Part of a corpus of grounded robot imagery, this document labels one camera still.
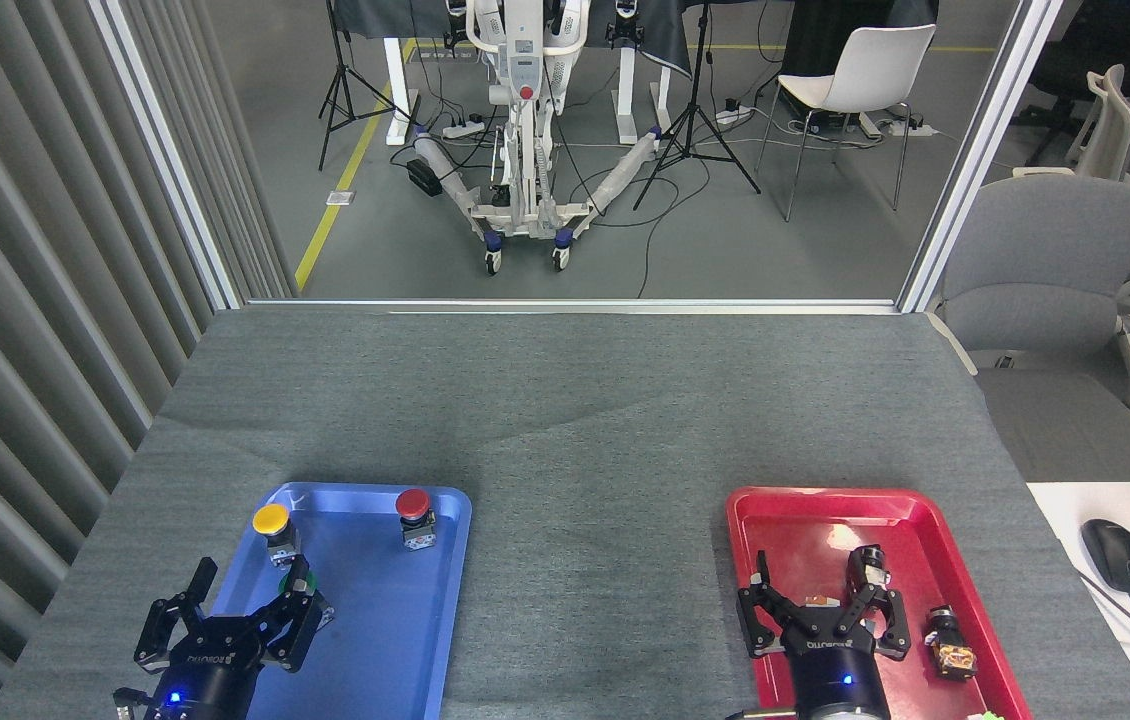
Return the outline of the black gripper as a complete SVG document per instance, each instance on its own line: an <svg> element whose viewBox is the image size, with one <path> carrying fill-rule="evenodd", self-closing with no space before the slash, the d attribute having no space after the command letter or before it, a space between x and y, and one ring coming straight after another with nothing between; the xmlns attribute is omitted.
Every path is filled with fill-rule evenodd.
<svg viewBox="0 0 1130 720"><path fill-rule="evenodd" d="M885 582L850 582L850 602L838 621L833 614L811 616L770 582L770 562L758 550L751 583L739 588L738 615L751 659L776 652L776 634L762 621L763 610L785 628L785 656L798 717L890 717L890 708L873 652L903 661L912 648L902 593ZM880 635L863 633L867 609L885 621ZM817 632L812 634L812 626Z"/></svg>
<svg viewBox="0 0 1130 720"><path fill-rule="evenodd" d="M332 619L332 606L312 583L285 589L247 618L203 618L217 569L212 557L201 557L185 591L149 607L134 647L140 669L163 670L149 719L244 719L262 666L299 673L318 630ZM186 635L169 651L179 621Z"/></svg>

